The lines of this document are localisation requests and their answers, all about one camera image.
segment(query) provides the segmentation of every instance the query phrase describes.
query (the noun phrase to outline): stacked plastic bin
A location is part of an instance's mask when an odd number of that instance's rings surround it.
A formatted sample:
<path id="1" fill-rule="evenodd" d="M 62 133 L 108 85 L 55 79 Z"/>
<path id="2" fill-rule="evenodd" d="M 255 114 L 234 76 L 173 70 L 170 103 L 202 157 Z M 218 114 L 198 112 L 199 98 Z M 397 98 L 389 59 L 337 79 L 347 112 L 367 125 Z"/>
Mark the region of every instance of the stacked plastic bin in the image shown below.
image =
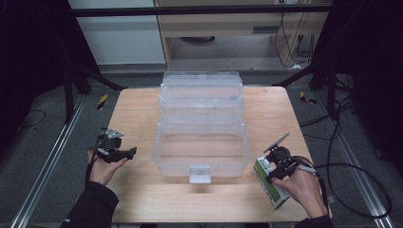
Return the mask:
<path id="1" fill-rule="evenodd" d="M 166 72 L 160 111 L 152 159 L 164 176 L 242 175 L 250 151 L 237 72 Z"/>

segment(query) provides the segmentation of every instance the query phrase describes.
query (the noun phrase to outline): wall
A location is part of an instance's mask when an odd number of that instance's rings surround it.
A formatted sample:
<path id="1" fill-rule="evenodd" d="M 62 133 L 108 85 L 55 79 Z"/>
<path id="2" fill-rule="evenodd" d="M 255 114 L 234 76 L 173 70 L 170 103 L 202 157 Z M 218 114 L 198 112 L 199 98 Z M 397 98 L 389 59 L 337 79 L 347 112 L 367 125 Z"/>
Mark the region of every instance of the wall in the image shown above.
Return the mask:
<path id="1" fill-rule="evenodd" d="M 73 9 L 154 7 L 152 0 L 68 0 Z M 165 64 L 156 16 L 77 18 L 101 71 Z"/>

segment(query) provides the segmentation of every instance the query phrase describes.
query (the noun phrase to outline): hand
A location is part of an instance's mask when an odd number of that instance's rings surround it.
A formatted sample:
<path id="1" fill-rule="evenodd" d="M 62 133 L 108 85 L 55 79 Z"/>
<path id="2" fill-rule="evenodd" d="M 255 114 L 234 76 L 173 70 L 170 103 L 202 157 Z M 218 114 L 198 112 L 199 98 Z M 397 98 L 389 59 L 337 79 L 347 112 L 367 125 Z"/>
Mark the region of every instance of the hand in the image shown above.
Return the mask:
<path id="1" fill-rule="evenodd" d="M 88 162 L 91 161 L 91 158 L 92 158 L 92 151 L 90 150 L 88 151 Z M 101 159 L 97 159 L 97 156 L 95 156 L 95 159 L 96 160 L 92 166 L 89 180 L 99 182 L 104 186 L 106 186 L 110 182 L 116 170 L 118 170 L 127 162 L 127 158 L 123 158 L 120 161 L 111 163 L 107 163 Z"/>
<path id="2" fill-rule="evenodd" d="M 303 206 L 310 219 L 328 215 L 320 195 L 317 176 L 299 168 L 287 180 L 272 178 L 274 185 L 285 189 L 290 196 Z"/>

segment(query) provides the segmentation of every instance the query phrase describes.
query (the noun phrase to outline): black sleeve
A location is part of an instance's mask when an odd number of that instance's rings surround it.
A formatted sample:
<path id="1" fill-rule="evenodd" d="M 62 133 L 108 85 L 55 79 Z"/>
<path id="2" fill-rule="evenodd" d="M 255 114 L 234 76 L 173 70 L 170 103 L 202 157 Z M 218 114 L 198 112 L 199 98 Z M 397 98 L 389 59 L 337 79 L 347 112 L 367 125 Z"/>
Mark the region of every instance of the black sleeve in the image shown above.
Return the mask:
<path id="1" fill-rule="evenodd" d="M 334 228 L 335 226 L 332 223 L 332 220 L 328 215 L 312 218 L 312 219 L 304 219 L 297 223 L 296 228 Z"/>
<path id="2" fill-rule="evenodd" d="M 90 181 L 61 228 L 110 228 L 118 198 L 107 187 Z"/>

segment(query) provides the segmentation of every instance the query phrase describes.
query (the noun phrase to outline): person's left hand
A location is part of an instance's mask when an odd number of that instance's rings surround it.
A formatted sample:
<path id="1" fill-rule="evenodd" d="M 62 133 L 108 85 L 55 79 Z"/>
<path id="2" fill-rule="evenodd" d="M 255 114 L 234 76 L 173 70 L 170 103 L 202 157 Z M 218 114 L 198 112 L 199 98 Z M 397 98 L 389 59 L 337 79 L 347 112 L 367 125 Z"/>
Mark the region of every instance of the person's left hand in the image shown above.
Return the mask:
<path id="1" fill-rule="evenodd" d="M 88 162 L 91 161 L 92 151 L 88 151 Z M 112 180 L 113 175 L 116 170 L 122 167 L 127 162 L 127 158 L 123 158 L 117 162 L 107 163 L 101 159 L 96 159 L 89 176 L 90 181 L 98 182 L 103 186 L 106 186 L 110 180 Z"/>

